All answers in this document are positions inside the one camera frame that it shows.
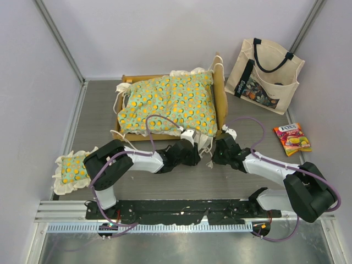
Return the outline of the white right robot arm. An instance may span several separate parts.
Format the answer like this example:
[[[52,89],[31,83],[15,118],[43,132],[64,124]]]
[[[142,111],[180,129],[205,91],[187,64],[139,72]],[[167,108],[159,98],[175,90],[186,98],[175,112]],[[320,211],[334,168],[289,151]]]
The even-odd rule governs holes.
[[[229,133],[216,137],[215,144],[212,157],[215,164],[229,165],[232,169],[261,176],[285,188],[276,191],[264,189],[250,201],[248,209],[254,217],[261,217],[270,210],[291,211],[312,223],[339,201],[336,192],[310,162],[302,165],[281,163],[250,148],[242,149],[235,136]]]

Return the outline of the lemon print pet mattress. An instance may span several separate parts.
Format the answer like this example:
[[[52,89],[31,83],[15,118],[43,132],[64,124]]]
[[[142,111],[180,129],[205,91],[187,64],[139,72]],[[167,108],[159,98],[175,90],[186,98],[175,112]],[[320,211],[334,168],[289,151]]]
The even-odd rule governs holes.
[[[217,132],[212,100],[213,71],[172,71],[126,86],[124,106],[116,112],[123,134],[179,136],[180,127],[196,131],[198,153],[210,153]]]

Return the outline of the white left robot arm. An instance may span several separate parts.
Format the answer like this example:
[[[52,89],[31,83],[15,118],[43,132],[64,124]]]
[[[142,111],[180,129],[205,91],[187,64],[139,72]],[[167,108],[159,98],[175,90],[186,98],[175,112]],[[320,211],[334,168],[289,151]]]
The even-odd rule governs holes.
[[[88,213],[98,213],[104,219],[116,215],[118,201],[113,185],[128,171],[163,174],[180,164],[195,166],[200,160],[197,143],[186,139],[155,152],[135,150],[120,140],[112,140],[83,160],[95,198],[95,205]]]

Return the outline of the small lemon print pillow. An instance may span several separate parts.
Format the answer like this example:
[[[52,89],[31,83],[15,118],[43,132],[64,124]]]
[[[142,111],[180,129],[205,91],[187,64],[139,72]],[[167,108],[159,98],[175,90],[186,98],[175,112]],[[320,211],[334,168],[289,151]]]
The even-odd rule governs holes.
[[[90,185],[91,179],[83,161],[97,150],[98,147],[95,146],[91,151],[71,151],[68,155],[56,159],[57,168],[52,176],[54,178],[52,189],[56,195],[69,194]]]

